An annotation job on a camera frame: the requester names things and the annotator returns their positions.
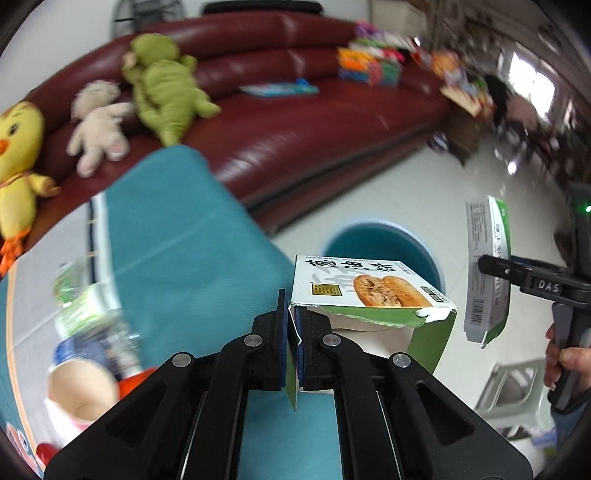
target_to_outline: metal screw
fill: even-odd
[[[191,363],[191,357],[186,353],[178,353],[173,357],[173,365],[175,367],[186,367]]]
[[[324,335],[322,342],[328,346],[337,346],[340,345],[340,336],[329,333],[328,335]]]
[[[392,362],[394,362],[394,365],[397,367],[406,368],[410,365],[411,360],[408,355],[405,355],[404,353],[397,353],[392,357]]]
[[[260,344],[262,344],[262,336],[257,335],[256,333],[246,335],[244,337],[244,344],[246,346],[259,346]]]

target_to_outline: orange plush feet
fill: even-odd
[[[8,273],[8,269],[23,253],[22,241],[27,237],[30,228],[22,231],[17,236],[4,240],[4,245],[0,249],[2,255],[2,262],[0,262],[0,275],[4,276]]]

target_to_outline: stuffed animal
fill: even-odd
[[[6,275],[22,255],[22,241],[37,216],[37,195],[53,197],[56,182],[31,172],[43,144],[43,114],[29,102],[21,102],[0,116],[0,274]]]
[[[111,161],[119,161],[129,153],[129,142],[121,133],[121,117],[133,113],[131,103],[114,103],[121,91],[116,83],[97,80],[78,92],[72,103],[72,121],[78,124],[66,147],[71,157],[78,155],[84,146],[84,155],[76,170],[83,179],[90,177],[103,159],[103,153]]]
[[[153,130],[162,145],[180,143],[195,114],[211,118],[220,107],[211,103],[193,77],[197,60],[181,56],[168,37],[143,34],[124,56],[123,77],[134,86],[134,102],[142,123]]]

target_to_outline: orange beak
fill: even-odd
[[[4,155],[4,152],[10,147],[8,140],[0,140],[0,155]]]

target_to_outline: sofa armrest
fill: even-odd
[[[429,70],[425,70],[414,61],[409,60],[402,71],[400,85],[416,90],[427,96],[439,93],[445,82]]]

